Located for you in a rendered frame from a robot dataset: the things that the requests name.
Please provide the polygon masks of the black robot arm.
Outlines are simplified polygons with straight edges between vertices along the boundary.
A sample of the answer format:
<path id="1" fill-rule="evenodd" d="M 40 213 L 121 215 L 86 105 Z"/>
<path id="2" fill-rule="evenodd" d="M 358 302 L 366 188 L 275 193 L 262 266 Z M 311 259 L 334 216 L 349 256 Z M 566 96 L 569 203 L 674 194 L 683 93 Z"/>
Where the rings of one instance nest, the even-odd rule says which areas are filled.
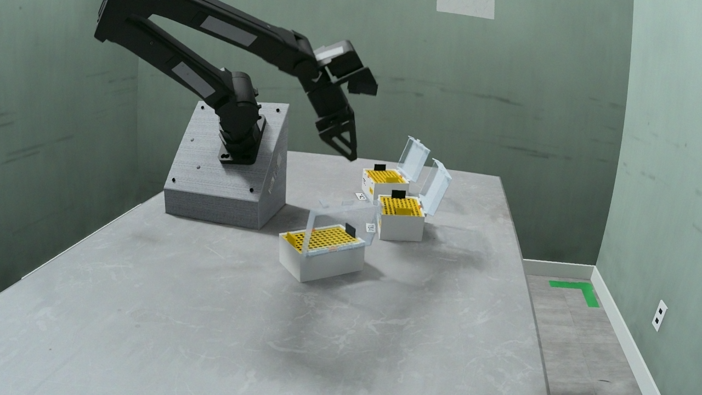
<path id="1" fill-rule="evenodd" d="M 305 94 L 331 82 L 327 68 L 339 80 L 319 92 L 330 114 L 348 106 L 340 88 L 344 83 L 348 94 L 358 97 L 376 97 L 378 92 L 369 68 L 364 69 L 348 41 L 313 52 L 300 33 L 274 27 L 219 0 L 103 0 L 94 37 L 128 48 L 214 109 L 222 140 L 221 164 L 255 164 L 267 122 L 258 114 L 262 108 L 255 100 L 258 90 L 248 74 L 218 69 L 151 21 L 152 14 L 258 56 L 297 78 Z"/>

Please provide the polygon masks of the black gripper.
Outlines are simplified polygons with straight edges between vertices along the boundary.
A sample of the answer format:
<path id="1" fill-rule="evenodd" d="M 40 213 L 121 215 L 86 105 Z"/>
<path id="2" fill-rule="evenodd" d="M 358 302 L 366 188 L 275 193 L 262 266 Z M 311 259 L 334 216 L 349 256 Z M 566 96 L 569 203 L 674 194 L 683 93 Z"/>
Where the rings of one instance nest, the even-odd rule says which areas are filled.
<path id="1" fill-rule="evenodd" d="M 358 160 L 356 157 L 356 149 L 358 146 L 356 145 L 353 109 L 351 109 L 348 104 L 347 107 L 330 114 L 323 99 L 319 95 L 319 92 L 324 88 L 330 87 L 332 84 L 332 82 L 327 83 L 313 93 L 308 93 L 307 97 L 309 103 L 313 106 L 315 114 L 318 116 L 314 124 L 316 130 L 318 130 L 319 139 L 351 164 Z M 343 123 L 344 125 L 342 125 Z M 343 133 L 349 133 L 349 143 L 341 136 Z M 348 155 L 337 144 L 332 142 L 332 138 L 337 138 L 339 142 L 346 146 L 346 148 L 351 151 L 351 155 Z"/>

